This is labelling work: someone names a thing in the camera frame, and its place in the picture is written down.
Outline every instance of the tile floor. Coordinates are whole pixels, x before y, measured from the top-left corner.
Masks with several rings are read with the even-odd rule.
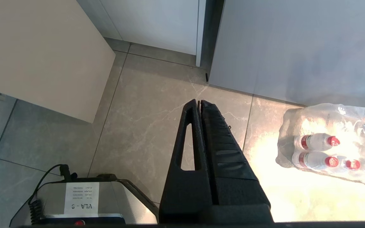
[[[302,184],[309,179],[308,185],[325,192],[325,187],[337,179],[328,181],[330,177],[319,175],[310,178],[308,173],[275,162],[282,117],[297,106],[210,87],[205,70],[194,67],[194,56],[122,41],[107,42],[116,58],[94,123],[24,101],[16,103],[0,141],[0,227],[9,225],[43,172],[58,163],[69,164],[81,177],[114,173],[131,180],[152,201],[159,202],[181,110],[193,98],[217,104],[232,126],[233,135],[270,198],[275,221],[365,218],[365,206],[361,205],[363,215],[341,216],[342,212],[336,210],[353,204],[342,200],[343,204],[336,207],[336,198],[332,197],[325,200],[331,207],[316,206],[320,198]],[[182,168],[189,170],[193,169],[189,153],[192,144],[187,141],[186,145]],[[57,173],[48,179],[59,179]],[[363,189],[365,194],[364,185],[343,182],[341,190],[352,187]],[[317,215],[308,215],[315,209]]]

